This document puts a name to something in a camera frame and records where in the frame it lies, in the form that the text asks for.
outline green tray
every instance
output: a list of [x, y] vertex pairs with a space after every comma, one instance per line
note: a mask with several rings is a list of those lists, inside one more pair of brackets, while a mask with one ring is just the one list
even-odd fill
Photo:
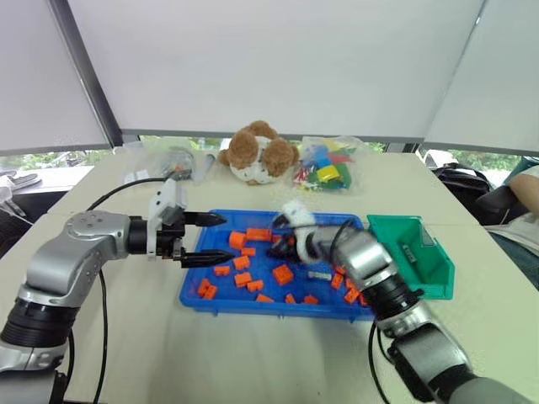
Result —
[[397, 262], [398, 272], [412, 290], [428, 299], [452, 299], [455, 265], [420, 216], [368, 215], [371, 230]]

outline orange block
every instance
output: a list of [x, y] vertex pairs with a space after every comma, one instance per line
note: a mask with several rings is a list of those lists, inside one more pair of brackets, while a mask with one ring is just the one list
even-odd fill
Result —
[[210, 286], [211, 284], [208, 278], [202, 279], [202, 281], [199, 284], [199, 289], [196, 291], [197, 295], [200, 297], [204, 296]]
[[279, 284], [284, 286], [294, 280], [294, 273], [286, 265], [281, 265], [273, 270], [273, 276]]
[[256, 255], [256, 248], [242, 248], [242, 255], [246, 255], [248, 257], [254, 257]]
[[292, 293], [289, 293], [288, 295], [285, 296], [285, 302], [290, 303], [291, 305], [295, 305], [296, 299], [294, 299], [294, 295]]
[[264, 288], [264, 281], [261, 280], [254, 280], [253, 282], [249, 282], [247, 284], [247, 290], [249, 292], [258, 292]]
[[232, 261], [234, 262], [234, 267], [236, 267], [238, 271], [249, 268], [249, 265], [251, 264], [249, 257], [246, 256], [234, 258]]
[[332, 265], [332, 268], [334, 269], [336, 273], [341, 274], [341, 275], [346, 275], [346, 271], [344, 270], [343, 267], [340, 267], [339, 265]]
[[247, 236], [239, 231], [233, 231], [230, 233], [230, 237], [228, 238], [228, 245], [230, 248], [235, 248], [237, 250], [244, 248], [246, 242]]
[[367, 307], [369, 305], [361, 292], [360, 292], [360, 295], [358, 296], [358, 300], [360, 301], [360, 306]]
[[346, 278], [346, 289], [357, 290], [354, 285], [354, 282], [352, 282], [350, 278]]
[[317, 305], [318, 299], [313, 295], [307, 295], [303, 298], [303, 303], [305, 303], [306, 305]]
[[340, 288], [340, 285], [343, 284], [343, 275], [335, 274], [334, 278], [331, 279], [331, 287], [334, 289]]
[[230, 267], [214, 267], [213, 273], [216, 276], [227, 276], [230, 274]]
[[234, 275], [234, 282], [236, 282], [237, 288], [242, 288], [251, 282], [251, 274], [249, 272], [244, 272], [243, 274]]
[[271, 242], [271, 229], [247, 229], [247, 239], [251, 242]]
[[211, 300], [215, 297], [216, 293], [217, 293], [217, 287], [212, 284], [210, 285], [208, 290], [204, 293], [204, 296], [202, 297], [202, 299]]
[[259, 295], [256, 296], [256, 301], [265, 301], [266, 303], [272, 303], [275, 300], [271, 299], [268, 296], [265, 296], [265, 295], [262, 295], [261, 293], [259, 293]]
[[344, 299], [348, 301], [349, 304], [352, 304], [355, 302], [355, 299], [358, 298], [360, 295], [360, 292], [358, 292], [356, 289], [350, 289], [346, 295], [344, 295]]

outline person's arm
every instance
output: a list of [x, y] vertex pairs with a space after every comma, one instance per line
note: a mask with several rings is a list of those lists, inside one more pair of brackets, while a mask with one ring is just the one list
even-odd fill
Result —
[[519, 201], [533, 214], [539, 216], [539, 170], [526, 170], [513, 177], [509, 186]]

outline brown teddy bear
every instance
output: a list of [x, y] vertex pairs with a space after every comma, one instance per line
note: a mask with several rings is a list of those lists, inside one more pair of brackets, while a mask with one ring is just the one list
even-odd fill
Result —
[[239, 130], [226, 150], [219, 152], [218, 161], [249, 185], [272, 183], [299, 158], [297, 148], [281, 139], [262, 120]]

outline silver robotic arm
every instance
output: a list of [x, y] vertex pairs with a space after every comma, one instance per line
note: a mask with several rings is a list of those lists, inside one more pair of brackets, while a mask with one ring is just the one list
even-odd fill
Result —
[[[313, 222], [301, 203], [285, 205], [274, 226], [290, 227], [293, 232], [275, 243], [269, 253], [344, 267], [366, 298], [377, 326], [392, 339], [387, 352], [417, 400], [450, 404], [530, 402], [509, 387], [472, 372], [464, 350], [434, 321], [429, 307], [410, 290], [392, 256], [370, 232], [353, 226], [312, 226]], [[291, 237], [296, 239], [292, 247]]]
[[187, 268], [233, 257], [220, 250], [186, 252], [181, 247], [185, 225], [214, 226], [225, 219], [184, 208], [179, 186], [168, 180], [150, 203], [148, 221], [103, 211], [79, 213], [37, 251], [0, 333], [0, 404], [63, 403], [67, 380], [56, 367], [77, 312], [107, 261], [147, 254]]

